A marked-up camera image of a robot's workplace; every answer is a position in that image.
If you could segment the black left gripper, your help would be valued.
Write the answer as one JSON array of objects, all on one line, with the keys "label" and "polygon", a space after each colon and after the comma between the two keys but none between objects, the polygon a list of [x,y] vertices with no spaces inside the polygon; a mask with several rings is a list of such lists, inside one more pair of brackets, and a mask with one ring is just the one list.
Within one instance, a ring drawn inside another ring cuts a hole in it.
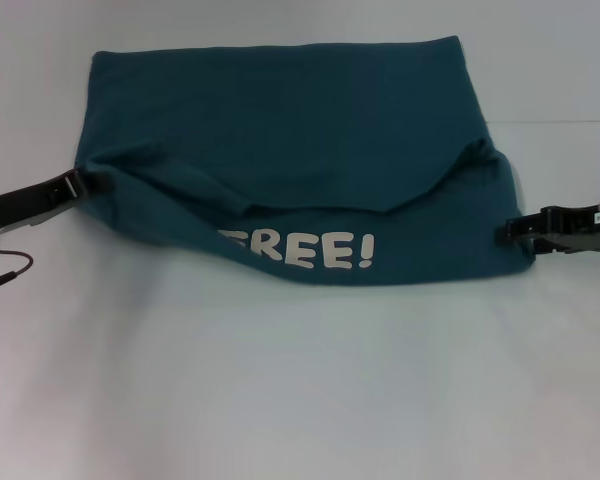
[{"label": "black left gripper", "polygon": [[104,172],[70,170],[51,180],[0,195],[0,226],[33,226],[74,207],[85,196],[108,194],[114,182]]}]

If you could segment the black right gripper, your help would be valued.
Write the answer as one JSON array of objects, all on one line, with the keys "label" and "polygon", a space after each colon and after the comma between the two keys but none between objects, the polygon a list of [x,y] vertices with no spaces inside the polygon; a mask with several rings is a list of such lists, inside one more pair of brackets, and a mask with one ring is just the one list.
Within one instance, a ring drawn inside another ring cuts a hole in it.
[{"label": "black right gripper", "polygon": [[498,246],[513,243],[547,248],[560,253],[600,253],[598,206],[566,208],[550,206],[539,213],[506,220],[496,228]]}]

